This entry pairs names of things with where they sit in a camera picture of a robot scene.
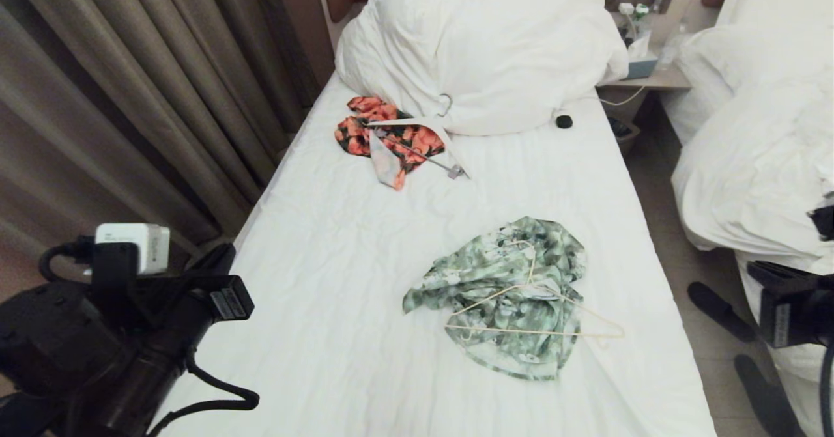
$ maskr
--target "bed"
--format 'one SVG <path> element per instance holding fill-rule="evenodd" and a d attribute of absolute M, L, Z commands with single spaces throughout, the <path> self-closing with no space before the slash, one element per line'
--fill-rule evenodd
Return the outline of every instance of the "bed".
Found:
<path fill-rule="evenodd" d="M 807 15 L 780 9 L 797 4 Z M 726 0 L 717 27 L 695 34 L 679 58 L 692 92 L 665 102 L 684 144 L 672 182 L 687 235 L 701 249 L 735 251 L 756 321 L 762 287 L 748 262 L 834 271 L 834 246 L 805 217 L 834 190 L 832 25 L 832 0 Z M 772 39 L 774 28 L 790 42 Z M 822 435 L 823 350 L 770 349 L 809 437 Z"/>
<path fill-rule="evenodd" d="M 453 136 L 473 178 L 423 164 L 402 191 L 346 154 L 336 124 L 357 92 L 334 75 L 238 236 L 232 273 L 256 305 L 217 324 L 197 363 L 260 393 L 250 412 L 173 422 L 169 435 L 709 437 L 682 320 L 593 87 L 573 126 Z M 448 163 L 446 154 L 438 159 Z M 586 247 L 584 305 L 625 330 L 578 339 L 558 380 L 497 374 L 444 333 L 450 312 L 402 313 L 433 260 L 504 223 L 561 223 Z M 583 330 L 604 330 L 583 316 Z M 185 375 L 159 416 L 217 399 Z"/>

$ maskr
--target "trash bin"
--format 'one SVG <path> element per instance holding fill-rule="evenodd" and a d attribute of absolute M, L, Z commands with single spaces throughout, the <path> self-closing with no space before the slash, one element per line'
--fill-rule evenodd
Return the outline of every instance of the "trash bin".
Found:
<path fill-rule="evenodd" d="M 617 138 L 617 145 L 620 146 L 620 153 L 625 158 L 631 147 L 634 147 L 634 141 L 640 135 L 640 128 L 637 128 L 631 122 L 618 117 L 608 117 L 608 123 L 611 125 L 611 131 Z"/>

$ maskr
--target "clothes hanger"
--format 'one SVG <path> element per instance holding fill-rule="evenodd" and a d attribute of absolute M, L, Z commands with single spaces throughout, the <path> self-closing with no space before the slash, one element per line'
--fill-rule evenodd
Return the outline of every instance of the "clothes hanger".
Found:
<path fill-rule="evenodd" d="M 510 244 L 506 244 L 504 246 L 512 246 L 512 245 L 519 245 L 519 244 L 526 244 L 527 246 L 532 248 L 534 252 L 536 252 L 536 247 L 534 247 L 533 244 L 531 244 L 530 242 L 527 242 L 526 240 L 519 240 L 519 241 L 516 241 L 516 242 L 510 242 Z M 480 300 L 480 301 L 477 301 L 474 304 L 471 304 L 470 306 L 466 307 L 465 309 L 458 310 L 457 312 L 452 313 L 452 315 L 450 315 L 449 319 L 451 320 L 451 318 L 453 316 L 460 315 L 461 313 L 467 312 L 468 310 L 471 310 L 474 307 L 477 307 L 478 305 L 487 302 L 488 300 L 492 300 L 492 298 L 496 298 L 500 295 L 506 294 L 507 292 L 509 292 L 513 289 L 521 289 L 521 288 L 525 288 L 525 287 L 529 287 L 529 286 L 534 286 L 537 289 L 545 289 L 545 290 L 551 292 L 551 294 L 555 295 L 555 297 L 561 298 L 561 300 L 565 300 L 567 302 L 570 302 L 570 303 L 574 304 L 576 307 L 579 307 L 579 309 L 584 310 L 584 312 L 590 313 L 592 316 L 596 317 L 597 319 L 601 320 L 602 322 L 605 322 L 606 324 L 616 328 L 618 330 L 618 333 L 616 333 L 616 334 L 612 334 L 612 333 L 562 333 L 562 332 L 558 332 L 558 331 L 510 330 L 509 328 L 486 328 L 486 327 L 479 327 L 479 326 L 463 326 L 463 325 L 457 325 L 457 324 L 449 324 L 449 322 L 446 323 L 446 327 L 447 328 L 453 328 L 453 330 L 495 331 L 495 332 L 498 332 L 498 333 L 545 334 L 545 335 L 548 335 L 548 336 L 585 336 L 586 338 L 613 338 L 613 339 L 625 338 L 625 336 L 626 336 L 625 328 L 623 328 L 622 326 L 620 326 L 616 322 L 613 322 L 613 321 L 610 321 L 606 318 L 603 318 L 602 315 L 599 315 L 599 313 L 596 313 L 596 312 L 593 312 L 590 309 L 587 309 L 587 307 L 582 306 L 581 303 L 578 303 L 575 300 L 572 300 L 571 298 L 567 298 L 565 295 L 561 294 L 561 292 L 557 292 L 554 289 L 551 289 L 550 287 L 545 285 L 545 283 L 534 283 L 533 282 L 533 269 L 535 267 L 536 267 L 536 256 L 534 255 L 533 260 L 530 263 L 530 273 L 527 275 L 527 282 L 526 283 L 523 283 L 523 285 L 509 286 L 508 288 L 503 289 L 500 292 L 496 292 L 495 294 L 492 294 L 489 297 L 484 298 L 483 300 Z"/>

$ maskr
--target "plastic bottle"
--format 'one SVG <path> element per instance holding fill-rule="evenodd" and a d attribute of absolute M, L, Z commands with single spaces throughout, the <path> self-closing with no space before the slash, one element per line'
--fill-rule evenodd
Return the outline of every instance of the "plastic bottle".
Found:
<path fill-rule="evenodd" d="M 661 57 L 657 60 L 657 69 L 661 71 L 669 69 L 673 61 L 675 61 L 675 58 L 678 54 L 680 54 L 680 46 L 683 45 L 683 42 L 685 42 L 688 36 L 689 35 L 686 31 L 686 19 L 683 18 L 680 20 L 678 30 L 675 31 L 675 33 L 672 33 L 667 39 L 667 42 L 663 45 Z"/>

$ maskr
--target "nightstand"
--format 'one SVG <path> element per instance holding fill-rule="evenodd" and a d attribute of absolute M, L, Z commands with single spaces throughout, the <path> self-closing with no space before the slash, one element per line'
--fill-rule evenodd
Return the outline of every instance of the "nightstand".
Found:
<path fill-rule="evenodd" d="M 616 83 L 596 87 L 596 92 L 599 94 L 599 98 L 609 102 L 616 102 L 617 104 L 618 102 L 627 100 L 643 86 L 646 88 L 640 92 L 640 95 L 628 102 L 628 104 L 621 105 L 620 107 L 602 104 L 602 107 L 605 108 L 606 113 L 614 114 L 621 119 L 633 120 L 637 114 L 637 110 L 646 101 L 646 97 L 649 96 L 650 92 L 654 100 L 658 93 L 689 90 L 692 87 L 686 79 L 686 76 L 683 75 L 683 72 L 678 69 L 676 64 L 672 63 L 663 71 L 655 69 L 655 72 L 652 72 L 652 75 L 648 78 L 616 81 Z"/>

